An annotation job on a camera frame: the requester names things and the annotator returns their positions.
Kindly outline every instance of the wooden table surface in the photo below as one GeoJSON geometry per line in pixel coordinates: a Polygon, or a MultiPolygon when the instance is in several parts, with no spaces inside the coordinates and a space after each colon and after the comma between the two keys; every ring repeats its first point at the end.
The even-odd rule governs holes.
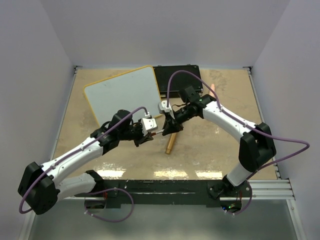
{"type": "MultiPolygon", "coordinates": [[[[99,128],[85,99],[83,87],[127,71],[129,69],[77,71],[54,153],[55,158],[80,144],[99,128]]],[[[261,122],[246,70],[200,69],[200,73],[206,83],[215,84],[220,101],[226,108],[244,119],[261,122]]],[[[170,102],[182,103],[177,98],[172,98],[170,102]]],[[[160,128],[163,122],[163,116],[157,118],[160,128]]],[[[131,141],[122,141],[117,148],[85,164],[70,177],[93,169],[104,179],[221,179],[239,162],[238,142],[217,125],[199,117],[184,124],[184,130],[178,133],[171,154],[167,155],[165,150],[169,137],[159,134],[153,141],[139,147],[135,147],[131,141]]],[[[273,166],[267,167],[252,179],[276,179],[275,169],[273,166]]]]}

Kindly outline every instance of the black box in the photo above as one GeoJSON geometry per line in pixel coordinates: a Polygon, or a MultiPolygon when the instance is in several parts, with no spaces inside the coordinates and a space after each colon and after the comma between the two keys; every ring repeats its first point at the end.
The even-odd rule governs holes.
{"type": "MultiPolygon", "coordinates": [[[[158,84],[161,98],[167,97],[168,81],[170,76],[178,70],[186,70],[201,78],[198,65],[180,65],[180,66],[154,66],[155,78],[158,84]]],[[[195,79],[187,73],[178,73],[171,82],[169,96],[170,98],[179,98],[178,92],[188,86],[193,86],[195,91],[199,94],[203,93],[202,82],[195,79]]]]}

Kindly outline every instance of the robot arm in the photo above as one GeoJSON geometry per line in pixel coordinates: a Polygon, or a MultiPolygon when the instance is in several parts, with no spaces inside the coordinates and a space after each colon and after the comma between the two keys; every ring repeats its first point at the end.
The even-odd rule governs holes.
{"type": "Polygon", "coordinates": [[[229,191],[241,185],[252,173],[276,155],[275,144],[271,138],[257,134],[247,127],[250,126],[271,135],[267,124],[262,122],[258,125],[247,121],[223,107],[224,111],[245,123],[241,125],[219,109],[214,97],[208,94],[201,97],[191,86],[181,90],[179,95],[185,106],[177,111],[173,111],[171,106],[167,105],[166,100],[158,105],[159,112],[165,115],[162,135],[182,131],[182,123],[199,116],[217,124],[239,143],[239,164],[224,176],[223,185],[214,189],[216,198],[221,192],[229,191]]]}
{"type": "Polygon", "coordinates": [[[76,169],[116,148],[120,141],[134,141],[138,147],[153,140],[152,131],[158,129],[155,119],[146,114],[145,118],[133,123],[132,116],[128,116],[130,114],[129,111],[119,110],[110,122],[96,129],[74,149],[42,165],[32,162],[25,168],[18,188],[22,197],[35,180],[43,175],[25,199],[37,215],[47,212],[57,201],[66,197],[104,189],[103,179],[93,170],[65,179],[76,169]]]}

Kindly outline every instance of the whiteboard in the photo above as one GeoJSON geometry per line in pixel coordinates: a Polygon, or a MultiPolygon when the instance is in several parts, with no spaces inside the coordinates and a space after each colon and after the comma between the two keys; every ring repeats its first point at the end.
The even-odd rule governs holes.
{"type": "MultiPolygon", "coordinates": [[[[161,98],[154,68],[150,65],[88,84],[83,92],[99,126],[111,121],[122,109],[131,112],[143,106],[153,117],[159,115],[161,98]]],[[[133,121],[144,117],[145,112],[140,110],[133,115],[133,121]]]]}

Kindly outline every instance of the black mounting bar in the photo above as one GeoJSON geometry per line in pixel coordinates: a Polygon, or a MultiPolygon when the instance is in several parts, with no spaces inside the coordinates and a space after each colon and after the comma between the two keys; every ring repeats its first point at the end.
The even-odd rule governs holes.
{"type": "MultiPolygon", "coordinates": [[[[220,198],[214,199],[214,186],[222,180],[104,180],[103,189],[120,188],[133,197],[134,204],[144,205],[203,205],[208,208],[221,207],[220,198],[236,198],[239,191],[242,197],[249,197],[245,182],[237,189],[223,192],[220,198]]],[[[79,194],[76,197],[93,197],[90,194],[79,194]]],[[[107,193],[106,208],[120,208],[122,204],[131,204],[128,196],[121,191],[107,193]]]]}

